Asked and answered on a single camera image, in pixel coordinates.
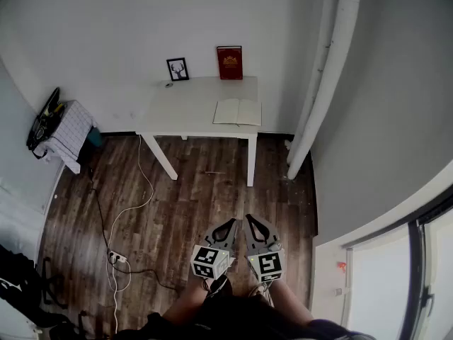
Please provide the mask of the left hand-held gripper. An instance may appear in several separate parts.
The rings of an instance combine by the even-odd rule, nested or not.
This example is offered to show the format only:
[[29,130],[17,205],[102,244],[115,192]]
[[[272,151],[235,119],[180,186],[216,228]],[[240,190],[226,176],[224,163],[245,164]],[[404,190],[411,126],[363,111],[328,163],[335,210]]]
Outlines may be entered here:
[[231,218],[208,229],[201,245],[192,252],[192,271],[195,276],[217,280],[234,261],[232,247],[237,231],[237,219]]

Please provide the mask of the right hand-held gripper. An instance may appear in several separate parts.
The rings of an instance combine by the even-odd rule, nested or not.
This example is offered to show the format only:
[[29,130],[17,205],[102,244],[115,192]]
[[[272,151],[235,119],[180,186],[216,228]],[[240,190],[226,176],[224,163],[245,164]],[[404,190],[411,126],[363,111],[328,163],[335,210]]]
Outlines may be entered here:
[[[258,283],[269,283],[280,279],[285,271],[285,250],[280,242],[276,227],[267,220],[246,215],[246,259]],[[255,249],[256,244],[270,244]]]

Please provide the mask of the white notebook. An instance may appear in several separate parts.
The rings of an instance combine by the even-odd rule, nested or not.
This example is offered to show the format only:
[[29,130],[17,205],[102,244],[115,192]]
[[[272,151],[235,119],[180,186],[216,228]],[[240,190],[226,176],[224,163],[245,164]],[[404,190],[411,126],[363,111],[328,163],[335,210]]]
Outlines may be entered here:
[[260,102],[230,98],[217,102],[213,123],[261,126],[261,111]]

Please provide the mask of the person's left forearm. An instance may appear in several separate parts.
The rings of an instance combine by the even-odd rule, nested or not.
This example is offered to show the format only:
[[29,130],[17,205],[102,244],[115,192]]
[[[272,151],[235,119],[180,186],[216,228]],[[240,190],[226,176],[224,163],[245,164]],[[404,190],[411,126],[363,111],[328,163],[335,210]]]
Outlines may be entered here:
[[202,307],[213,280],[190,275],[180,297],[162,315],[174,325],[184,325],[193,320]]

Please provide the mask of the person's right forearm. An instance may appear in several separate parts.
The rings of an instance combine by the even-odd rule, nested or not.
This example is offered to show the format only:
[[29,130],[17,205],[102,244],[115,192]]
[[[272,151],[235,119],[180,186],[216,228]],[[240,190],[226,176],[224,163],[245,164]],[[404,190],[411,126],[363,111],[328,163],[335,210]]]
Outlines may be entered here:
[[310,311],[282,279],[273,281],[269,293],[274,308],[292,322],[305,326],[314,320]]

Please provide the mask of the red hardcover book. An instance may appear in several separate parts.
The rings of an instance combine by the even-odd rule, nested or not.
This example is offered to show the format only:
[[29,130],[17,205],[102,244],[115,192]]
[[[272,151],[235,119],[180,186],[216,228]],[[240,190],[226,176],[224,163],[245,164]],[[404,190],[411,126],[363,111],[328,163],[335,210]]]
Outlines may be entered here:
[[219,77],[222,80],[242,80],[242,46],[217,46]]

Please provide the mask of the person's black shirt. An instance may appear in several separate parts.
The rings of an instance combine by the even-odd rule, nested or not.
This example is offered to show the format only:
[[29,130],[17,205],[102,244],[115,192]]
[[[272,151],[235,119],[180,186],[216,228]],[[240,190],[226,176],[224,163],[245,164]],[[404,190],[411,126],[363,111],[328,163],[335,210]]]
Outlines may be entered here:
[[254,297],[208,299],[194,320],[174,325],[158,313],[138,330],[119,331],[112,340],[376,340],[325,319],[300,325]]

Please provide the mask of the white table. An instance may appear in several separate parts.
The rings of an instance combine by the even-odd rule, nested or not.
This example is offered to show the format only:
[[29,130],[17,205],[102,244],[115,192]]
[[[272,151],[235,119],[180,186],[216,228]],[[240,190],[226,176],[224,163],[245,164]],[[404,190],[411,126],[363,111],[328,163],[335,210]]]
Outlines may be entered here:
[[229,137],[248,141],[247,186],[253,186],[258,127],[254,125],[214,124],[218,101],[230,98],[258,100],[258,79],[247,76],[242,80],[221,80],[198,77],[158,85],[151,103],[135,132],[141,135],[164,171],[172,180],[178,174],[156,141],[157,136]]

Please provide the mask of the teal bin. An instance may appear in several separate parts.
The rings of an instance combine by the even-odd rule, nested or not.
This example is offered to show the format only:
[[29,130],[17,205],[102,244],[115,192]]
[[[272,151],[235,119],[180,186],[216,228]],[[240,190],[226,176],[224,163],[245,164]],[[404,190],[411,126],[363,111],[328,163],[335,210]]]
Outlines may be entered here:
[[98,128],[92,126],[86,139],[94,146],[101,147],[103,144],[103,137]]

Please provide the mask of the thick white pipe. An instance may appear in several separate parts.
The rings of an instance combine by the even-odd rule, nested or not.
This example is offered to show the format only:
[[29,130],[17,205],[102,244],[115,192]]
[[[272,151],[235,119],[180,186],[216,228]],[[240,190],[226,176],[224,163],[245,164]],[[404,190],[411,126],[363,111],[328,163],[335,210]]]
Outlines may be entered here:
[[[296,154],[291,164],[288,164],[287,177],[289,180],[295,179],[301,169],[333,100],[333,95],[351,46],[359,7],[360,0],[338,0],[330,49],[323,69],[321,83]],[[315,23],[315,30],[318,28],[319,21]]]

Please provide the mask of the white grid-patterned cloth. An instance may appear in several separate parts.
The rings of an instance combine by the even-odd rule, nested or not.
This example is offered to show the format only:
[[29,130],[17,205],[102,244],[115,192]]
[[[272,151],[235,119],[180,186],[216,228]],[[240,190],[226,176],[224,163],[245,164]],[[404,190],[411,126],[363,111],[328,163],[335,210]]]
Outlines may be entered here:
[[48,161],[50,157],[59,157],[74,174],[79,174],[79,152],[91,128],[96,126],[93,116],[78,101],[69,101],[60,124],[35,152],[39,155],[47,152],[45,160]]

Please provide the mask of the thin white pipe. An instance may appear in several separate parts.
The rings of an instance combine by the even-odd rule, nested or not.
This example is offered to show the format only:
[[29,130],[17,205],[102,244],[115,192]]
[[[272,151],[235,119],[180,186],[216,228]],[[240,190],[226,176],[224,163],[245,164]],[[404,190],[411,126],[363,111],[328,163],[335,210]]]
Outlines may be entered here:
[[338,0],[323,0],[320,21],[318,28],[315,30],[316,49],[314,50],[314,58],[311,63],[311,70],[309,71],[309,82],[307,88],[303,91],[304,105],[299,117],[294,139],[289,146],[287,164],[291,164],[296,154],[297,147],[302,139],[304,129],[316,100],[323,75],[323,69],[325,67],[328,51],[330,49],[337,7]]

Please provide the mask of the black office chair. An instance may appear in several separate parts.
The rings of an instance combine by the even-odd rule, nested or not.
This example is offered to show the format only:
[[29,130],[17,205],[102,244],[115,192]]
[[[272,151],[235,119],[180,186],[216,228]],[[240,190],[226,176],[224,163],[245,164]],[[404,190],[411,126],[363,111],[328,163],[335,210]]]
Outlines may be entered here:
[[63,310],[67,305],[60,303],[50,289],[53,283],[64,280],[62,274],[47,276],[44,258],[42,273],[38,273],[33,260],[23,254],[15,254],[0,245],[0,298],[5,300],[26,319],[41,329],[49,330],[50,340],[82,340],[82,332],[69,318],[60,313],[46,312],[41,303],[56,304]]

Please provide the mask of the black bag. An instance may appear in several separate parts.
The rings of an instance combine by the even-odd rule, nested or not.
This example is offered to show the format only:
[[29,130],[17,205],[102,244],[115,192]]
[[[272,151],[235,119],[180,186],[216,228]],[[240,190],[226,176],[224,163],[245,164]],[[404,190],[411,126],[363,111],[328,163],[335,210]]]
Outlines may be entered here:
[[36,159],[42,159],[46,156],[46,149],[44,149],[42,155],[37,155],[35,149],[41,142],[44,142],[51,137],[62,119],[61,110],[64,110],[64,108],[59,97],[60,88],[57,87],[48,98],[45,106],[40,111],[40,114],[36,116],[30,132],[28,133],[26,146]]

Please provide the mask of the black deer picture frame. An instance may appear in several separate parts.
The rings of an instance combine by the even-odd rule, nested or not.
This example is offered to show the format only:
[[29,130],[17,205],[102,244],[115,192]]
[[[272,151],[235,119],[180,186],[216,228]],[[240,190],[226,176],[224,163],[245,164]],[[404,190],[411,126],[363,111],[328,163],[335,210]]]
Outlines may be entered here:
[[187,64],[185,58],[174,58],[166,60],[171,81],[189,80]]

